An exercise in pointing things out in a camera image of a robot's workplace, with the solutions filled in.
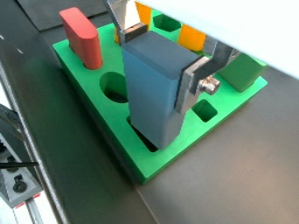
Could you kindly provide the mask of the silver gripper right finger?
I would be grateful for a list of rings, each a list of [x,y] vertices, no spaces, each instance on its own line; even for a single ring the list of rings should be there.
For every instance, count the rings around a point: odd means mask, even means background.
[[[175,110],[181,115],[195,105],[199,95],[213,95],[220,87],[220,81],[213,77],[239,56],[239,51],[208,36],[203,45],[204,54],[181,70],[177,88]]]

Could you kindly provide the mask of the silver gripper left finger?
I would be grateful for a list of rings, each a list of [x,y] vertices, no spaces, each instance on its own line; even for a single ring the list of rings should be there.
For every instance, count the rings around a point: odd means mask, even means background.
[[[103,0],[116,26],[119,44],[123,45],[147,33],[147,24],[140,20],[135,0]]]

